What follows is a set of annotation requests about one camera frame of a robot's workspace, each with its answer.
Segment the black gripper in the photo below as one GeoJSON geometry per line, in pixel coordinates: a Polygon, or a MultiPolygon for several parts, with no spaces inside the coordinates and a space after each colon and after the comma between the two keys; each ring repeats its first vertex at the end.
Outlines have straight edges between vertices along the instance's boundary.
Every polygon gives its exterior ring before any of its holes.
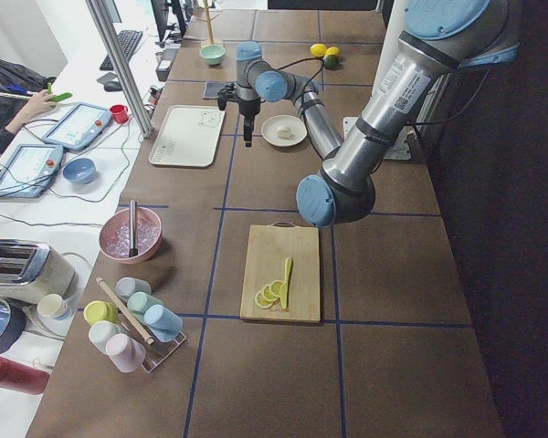
{"type": "Polygon", "coordinates": [[[229,82],[217,92],[217,106],[225,110],[228,102],[238,105],[243,118],[243,141],[246,147],[252,146],[254,117],[260,113],[261,97],[253,88],[242,87],[236,82],[229,82]]]}

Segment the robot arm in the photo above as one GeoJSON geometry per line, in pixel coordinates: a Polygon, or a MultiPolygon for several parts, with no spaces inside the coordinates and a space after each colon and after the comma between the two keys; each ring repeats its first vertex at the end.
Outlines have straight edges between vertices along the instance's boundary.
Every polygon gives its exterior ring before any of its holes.
{"type": "Polygon", "coordinates": [[[246,146],[252,145],[254,121],[261,105],[287,100],[296,108],[318,155],[325,160],[336,153],[343,144],[343,137],[319,97],[319,85],[314,78],[272,67],[262,57],[260,43],[255,41],[237,45],[236,68],[236,80],[217,92],[217,105],[224,110],[229,102],[237,104],[243,117],[246,146]]]}
{"type": "Polygon", "coordinates": [[[416,120],[442,76],[512,61],[519,45],[520,1],[409,1],[398,52],[346,136],[332,126],[316,91],[296,106],[323,163],[298,185],[303,220],[317,227],[362,219],[374,206],[373,170],[406,124],[416,120]]]}

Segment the person's hand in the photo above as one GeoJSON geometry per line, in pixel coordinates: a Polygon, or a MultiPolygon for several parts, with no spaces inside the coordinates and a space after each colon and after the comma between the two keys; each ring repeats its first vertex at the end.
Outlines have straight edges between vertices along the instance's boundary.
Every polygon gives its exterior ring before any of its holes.
{"type": "Polygon", "coordinates": [[[43,89],[31,97],[20,113],[25,120],[32,120],[57,106],[57,103],[51,100],[52,98],[53,95],[48,90],[43,89]]]}

